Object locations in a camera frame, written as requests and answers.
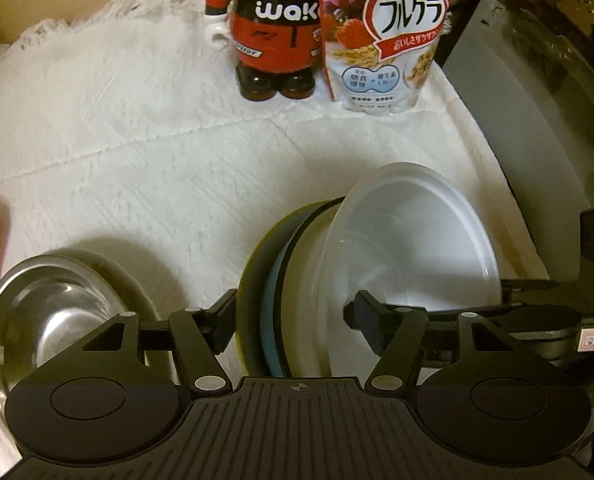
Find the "blue bowl white inside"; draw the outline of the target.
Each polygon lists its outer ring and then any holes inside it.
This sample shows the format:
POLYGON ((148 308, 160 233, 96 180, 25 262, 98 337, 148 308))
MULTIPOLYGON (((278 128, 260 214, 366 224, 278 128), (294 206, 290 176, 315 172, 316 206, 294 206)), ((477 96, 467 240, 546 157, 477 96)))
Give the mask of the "blue bowl white inside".
POLYGON ((343 200, 303 207, 288 231, 262 293, 260 342, 273 377, 329 374, 324 315, 319 312, 317 277, 327 232, 343 200))

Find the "grey appliance on right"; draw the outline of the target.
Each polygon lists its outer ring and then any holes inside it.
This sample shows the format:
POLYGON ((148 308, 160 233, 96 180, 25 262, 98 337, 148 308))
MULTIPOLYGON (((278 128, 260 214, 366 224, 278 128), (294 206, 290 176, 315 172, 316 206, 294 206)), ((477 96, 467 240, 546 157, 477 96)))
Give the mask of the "grey appliance on right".
POLYGON ((594 0, 456 0, 442 69, 483 130, 551 278, 594 207, 594 0))

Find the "white plate yellow rim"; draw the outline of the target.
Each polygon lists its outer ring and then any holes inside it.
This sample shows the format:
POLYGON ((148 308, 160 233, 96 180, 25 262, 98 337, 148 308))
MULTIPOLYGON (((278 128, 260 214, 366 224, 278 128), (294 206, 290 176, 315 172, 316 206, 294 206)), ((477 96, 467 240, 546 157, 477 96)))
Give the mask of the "white plate yellow rim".
POLYGON ((284 260, 316 214, 343 200, 323 200, 298 208, 276 223, 250 255, 236 292, 236 342, 250 376, 291 377, 281 331, 281 293, 276 283, 285 278, 284 260))

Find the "red white robot figurine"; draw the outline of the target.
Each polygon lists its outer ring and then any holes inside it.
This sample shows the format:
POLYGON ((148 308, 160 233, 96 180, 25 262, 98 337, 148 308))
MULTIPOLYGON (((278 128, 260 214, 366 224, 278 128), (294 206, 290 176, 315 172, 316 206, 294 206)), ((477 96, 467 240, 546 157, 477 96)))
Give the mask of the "red white robot figurine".
POLYGON ((249 101, 276 93, 306 99, 321 53, 319 0, 205 0, 205 39, 237 55, 239 92, 249 101))

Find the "red Calbee granola bag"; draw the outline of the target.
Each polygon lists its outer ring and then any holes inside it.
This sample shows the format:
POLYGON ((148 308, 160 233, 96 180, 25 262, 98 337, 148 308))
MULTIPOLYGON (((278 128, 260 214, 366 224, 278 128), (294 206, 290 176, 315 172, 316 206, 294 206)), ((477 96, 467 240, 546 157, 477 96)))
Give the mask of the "red Calbee granola bag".
POLYGON ((424 86, 451 0, 320 0, 329 93, 371 115, 410 110, 424 86))

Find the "white textured tablecloth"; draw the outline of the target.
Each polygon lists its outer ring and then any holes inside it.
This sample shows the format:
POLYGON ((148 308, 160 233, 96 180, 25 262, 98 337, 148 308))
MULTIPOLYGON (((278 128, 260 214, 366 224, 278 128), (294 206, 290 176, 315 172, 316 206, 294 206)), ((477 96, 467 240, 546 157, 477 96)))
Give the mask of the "white textured tablecloth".
POLYGON ((59 247, 98 252, 168 314, 239 284, 285 214, 391 162, 461 188, 503 278, 547 274, 482 130, 438 67, 416 106, 244 100, 203 37, 203 0, 114 0, 0 46, 0 277, 59 247))

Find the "stainless steel bowl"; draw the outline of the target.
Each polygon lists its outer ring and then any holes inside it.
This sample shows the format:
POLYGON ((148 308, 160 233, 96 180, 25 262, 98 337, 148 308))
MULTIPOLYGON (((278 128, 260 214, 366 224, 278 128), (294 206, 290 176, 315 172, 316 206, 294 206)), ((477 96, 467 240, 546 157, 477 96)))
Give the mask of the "stainless steel bowl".
POLYGON ((160 319, 143 287, 97 252, 60 248, 13 266, 0 279, 0 428, 21 379, 124 311, 160 319))

